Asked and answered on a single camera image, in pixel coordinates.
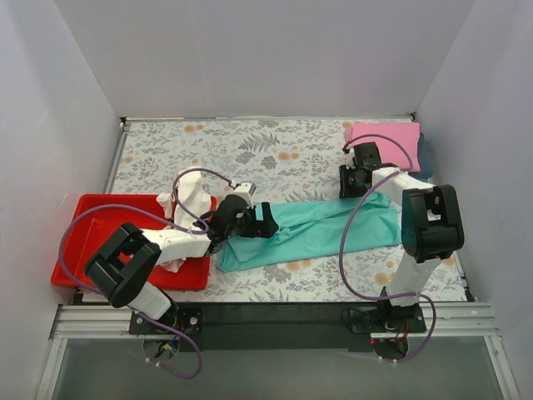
gray leaf pattern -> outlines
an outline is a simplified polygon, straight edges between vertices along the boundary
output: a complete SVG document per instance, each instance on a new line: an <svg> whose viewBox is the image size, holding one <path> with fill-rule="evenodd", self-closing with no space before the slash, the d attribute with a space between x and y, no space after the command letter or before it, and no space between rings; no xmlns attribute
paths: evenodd
<svg viewBox="0 0 533 400"><path fill-rule="evenodd" d="M176 171L202 165L236 181L253 181L257 185L257 203L338 198L338 167L344 161L343 123L346 126L353 120L133 122L112 192L168 192ZM211 195L222 198L227 194L222 180L205 177ZM348 280L358 292L377 295L394 276L402 255L401 246L347 254ZM215 255L211 260L206 289L172 292L171 296L177 301L193 302L356 300L342 283L337 256L230 273L217 270L216 258ZM426 293L436 301L466 300L453 258L435 270Z"/></svg>

pink cloth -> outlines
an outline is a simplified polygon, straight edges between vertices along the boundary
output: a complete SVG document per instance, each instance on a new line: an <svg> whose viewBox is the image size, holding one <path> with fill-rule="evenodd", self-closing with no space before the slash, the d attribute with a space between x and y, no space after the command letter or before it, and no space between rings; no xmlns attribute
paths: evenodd
<svg viewBox="0 0 533 400"><path fill-rule="evenodd" d="M420 124L418 122L355 122L353 127L349 127L345 131L345 138L346 141L348 141L358 136L371 133L379 133L380 135L387 136L388 138L399 142L399 144L401 144L411 156L413 161L412 172L418 173L420 171L420 164L418 163ZM394 163L402 169L407 169L409 167L409 162L407 161L405 154L398 148L398 146L380 137L365 137L364 139L355 141L352 145L368 142L376 142L383 163Z"/></svg>

white wall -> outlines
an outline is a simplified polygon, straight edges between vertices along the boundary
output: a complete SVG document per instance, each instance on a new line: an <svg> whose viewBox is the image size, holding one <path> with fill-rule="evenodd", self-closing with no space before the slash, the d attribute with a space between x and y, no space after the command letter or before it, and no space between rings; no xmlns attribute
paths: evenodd
<svg viewBox="0 0 533 400"><path fill-rule="evenodd" d="M0 0L0 398L36 392L50 276L80 195L101 191L115 113L53 0Z"/></svg>
<svg viewBox="0 0 533 400"><path fill-rule="evenodd" d="M119 116L419 107L474 0L56 0Z"/></svg>
<svg viewBox="0 0 533 400"><path fill-rule="evenodd" d="M533 398L533 2L477 0L419 119L456 186L468 282L490 301L522 398Z"/></svg>

folded teal towel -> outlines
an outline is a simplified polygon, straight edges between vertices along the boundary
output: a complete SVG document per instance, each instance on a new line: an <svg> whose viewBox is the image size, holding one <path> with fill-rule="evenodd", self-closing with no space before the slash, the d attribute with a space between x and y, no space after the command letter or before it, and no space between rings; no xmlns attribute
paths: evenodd
<svg viewBox="0 0 533 400"><path fill-rule="evenodd" d="M359 198L345 198L272 204L272 216L280 227L277 233L270 239L232 237L218 253L217 267L229 273L338 254L342 231L358 202ZM351 224L347 253L401 241L397 210L390 205L387 197L377 193L368 198Z"/></svg>

folded cloth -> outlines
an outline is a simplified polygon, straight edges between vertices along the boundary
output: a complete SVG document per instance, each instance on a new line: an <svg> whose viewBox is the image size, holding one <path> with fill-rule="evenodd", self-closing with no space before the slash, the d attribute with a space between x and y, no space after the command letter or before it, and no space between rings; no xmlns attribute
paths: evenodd
<svg viewBox="0 0 533 400"><path fill-rule="evenodd" d="M355 122L353 127L349 127L345 131L345 139L349 141L361 135L372 133L379 133L394 139L411 156L413 162L412 172L418 173L420 165L418 164L418 140L420 139L420 124L418 122ZM409 161L406 155L395 145L386 139L380 137L365 137L355 141L352 146L362 143L375 142L377 148L380 150L380 157L382 163L394 163L401 169L409 167Z"/></svg>
<svg viewBox="0 0 533 400"><path fill-rule="evenodd" d="M325 202L272 204L279 230L270 239L232 237L218 253L217 267L225 273L339 253L341 236L359 198ZM397 210L373 193L350 226L345 251L358 252L401 241Z"/></svg>
<svg viewBox="0 0 533 400"><path fill-rule="evenodd" d="M418 163L420 164L420 172L412 172L410 175L416 179L428 179L433 176L435 167L431 160L430 144L424 138L424 134L420 134L418 141Z"/></svg>

